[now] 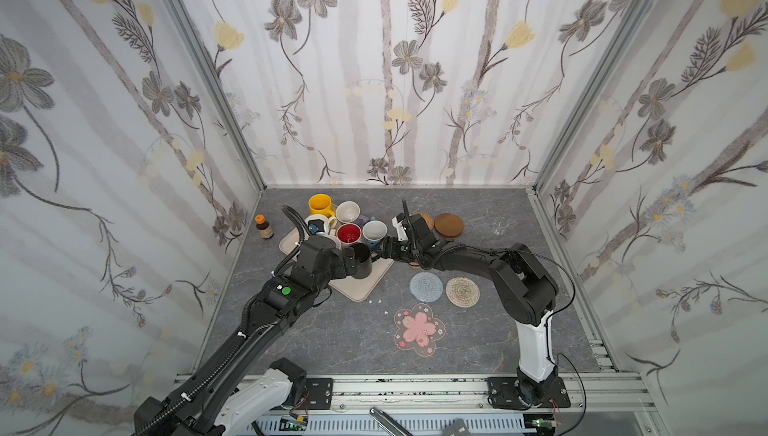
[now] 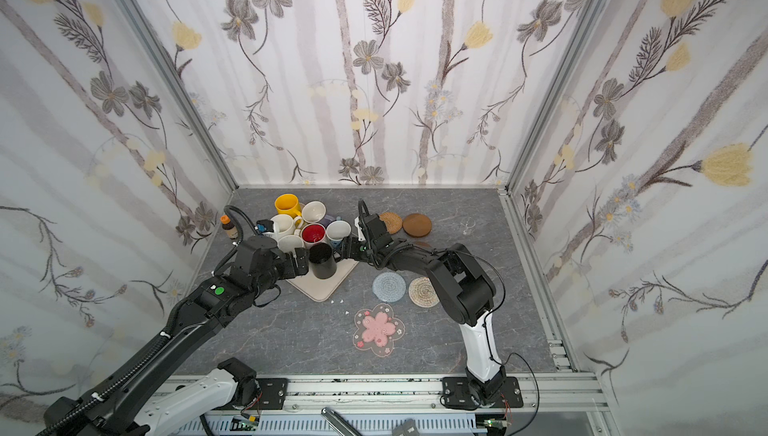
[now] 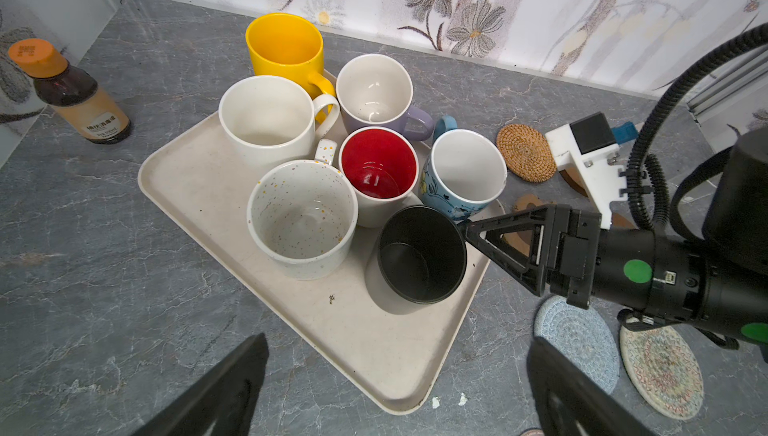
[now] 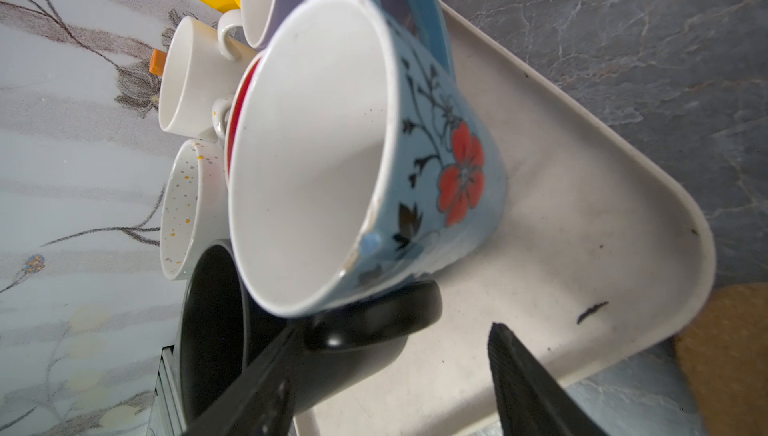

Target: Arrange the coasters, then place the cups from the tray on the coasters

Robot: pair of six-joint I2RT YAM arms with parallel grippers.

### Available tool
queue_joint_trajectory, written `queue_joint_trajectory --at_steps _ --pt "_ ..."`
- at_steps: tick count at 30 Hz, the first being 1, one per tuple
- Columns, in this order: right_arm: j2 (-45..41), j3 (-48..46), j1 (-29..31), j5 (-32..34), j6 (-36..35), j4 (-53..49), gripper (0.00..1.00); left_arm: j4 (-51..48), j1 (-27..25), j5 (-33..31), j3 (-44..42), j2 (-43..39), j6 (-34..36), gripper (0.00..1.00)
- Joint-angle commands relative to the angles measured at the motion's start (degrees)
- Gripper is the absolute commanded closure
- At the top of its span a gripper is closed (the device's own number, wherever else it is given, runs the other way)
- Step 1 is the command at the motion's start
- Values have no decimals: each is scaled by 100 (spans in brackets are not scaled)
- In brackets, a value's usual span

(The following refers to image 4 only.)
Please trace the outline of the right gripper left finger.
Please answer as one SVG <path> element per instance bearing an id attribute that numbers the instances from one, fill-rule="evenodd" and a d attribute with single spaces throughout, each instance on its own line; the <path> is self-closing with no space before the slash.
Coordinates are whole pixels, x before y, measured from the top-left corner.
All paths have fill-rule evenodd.
<path id="1" fill-rule="evenodd" d="M 288 434 L 304 353 L 304 327 L 288 324 L 186 433 Z"/>

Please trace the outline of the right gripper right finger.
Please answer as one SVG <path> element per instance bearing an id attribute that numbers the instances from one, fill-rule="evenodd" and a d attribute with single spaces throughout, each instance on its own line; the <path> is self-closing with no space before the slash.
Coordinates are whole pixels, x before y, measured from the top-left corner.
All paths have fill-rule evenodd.
<path id="1" fill-rule="evenodd" d="M 505 435 L 606 435 L 506 325 L 491 326 L 487 350 Z"/>

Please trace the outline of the black mug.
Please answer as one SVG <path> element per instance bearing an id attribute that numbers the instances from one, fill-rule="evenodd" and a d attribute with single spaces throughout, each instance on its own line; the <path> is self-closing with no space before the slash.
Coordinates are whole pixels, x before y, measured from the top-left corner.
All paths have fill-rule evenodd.
<path id="1" fill-rule="evenodd" d="M 301 337 L 295 408 L 304 412 L 386 368 L 442 310 L 438 284 L 417 281 L 314 316 L 279 318 L 250 296 L 228 242 L 219 241 L 198 258 L 183 306 L 178 362 L 186 422 L 196 422 L 285 330 Z"/>

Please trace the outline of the beige serving tray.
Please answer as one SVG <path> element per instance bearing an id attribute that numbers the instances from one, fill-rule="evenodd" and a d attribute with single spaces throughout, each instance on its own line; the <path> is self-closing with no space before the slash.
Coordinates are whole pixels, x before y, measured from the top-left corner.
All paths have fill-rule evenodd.
<path id="1" fill-rule="evenodd" d="M 493 323 L 569 385 L 678 332 L 712 290 L 714 239 L 690 194 L 456 11 L 444 16 L 459 88 L 509 176 L 502 221 L 439 274 L 440 321 L 299 415 L 302 435 L 473 433 L 498 418 Z"/>

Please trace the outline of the woven rattan round coaster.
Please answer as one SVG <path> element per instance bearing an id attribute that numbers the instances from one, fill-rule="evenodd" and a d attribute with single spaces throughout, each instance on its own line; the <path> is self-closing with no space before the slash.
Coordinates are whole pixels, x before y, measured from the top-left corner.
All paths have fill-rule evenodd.
<path id="1" fill-rule="evenodd" d="M 767 285 L 713 291 L 674 339 L 710 435 L 767 433 Z"/>

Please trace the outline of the blue floral mug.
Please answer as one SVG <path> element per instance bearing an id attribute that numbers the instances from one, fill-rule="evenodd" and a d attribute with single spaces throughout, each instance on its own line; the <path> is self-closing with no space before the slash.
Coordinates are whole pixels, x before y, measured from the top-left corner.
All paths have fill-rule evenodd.
<path id="1" fill-rule="evenodd" d="M 244 97 L 234 258 L 264 310 L 311 316 L 469 255 L 497 230 L 507 187 L 438 0 L 305 0 Z"/>

